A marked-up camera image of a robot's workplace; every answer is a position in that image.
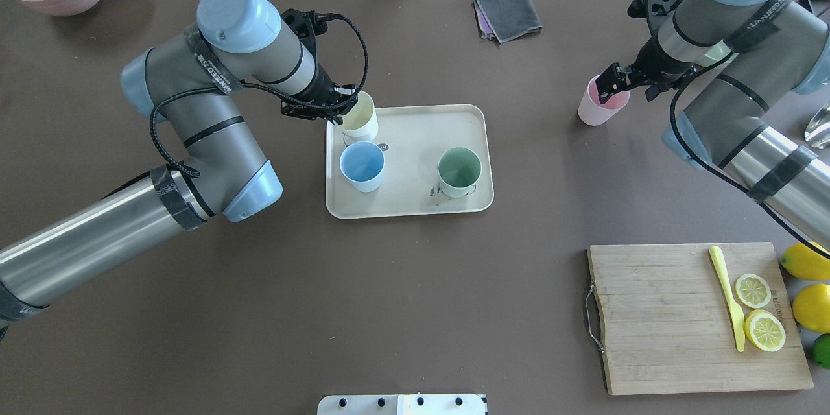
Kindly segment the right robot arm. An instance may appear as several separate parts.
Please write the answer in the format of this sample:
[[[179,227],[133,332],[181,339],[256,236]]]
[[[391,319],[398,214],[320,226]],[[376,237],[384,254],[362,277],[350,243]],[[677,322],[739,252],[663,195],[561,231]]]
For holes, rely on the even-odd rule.
[[[799,241],[828,248],[828,166],[764,122],[787,93],[828,83],[828,25],[792,0],[636,0],[651,37],[626,67],[596,79],[602,104],[646,87],[647,99],[687,87],[718,42],[736,54],[681,113],[667,145],[743,191]]]

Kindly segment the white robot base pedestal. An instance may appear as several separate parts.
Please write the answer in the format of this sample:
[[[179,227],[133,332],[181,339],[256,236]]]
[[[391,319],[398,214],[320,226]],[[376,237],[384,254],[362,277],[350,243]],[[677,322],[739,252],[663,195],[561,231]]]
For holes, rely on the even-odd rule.
[[[485,395],[368,394],[323,397],[317,414],[487,414]]]

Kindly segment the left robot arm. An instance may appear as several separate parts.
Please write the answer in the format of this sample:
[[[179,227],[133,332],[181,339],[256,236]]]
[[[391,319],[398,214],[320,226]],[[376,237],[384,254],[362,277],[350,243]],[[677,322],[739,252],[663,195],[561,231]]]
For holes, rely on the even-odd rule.
[[[238,222],[278,200],[282,184],[232,96],[257,89],[284,116],[343,122],[364,81],[337,84],[320,64],[315,40],[333,20],[346,17],[201,0],[192,25],[125,66],[124,95],[164,162],[2,250],[2,330],[217,214]]]

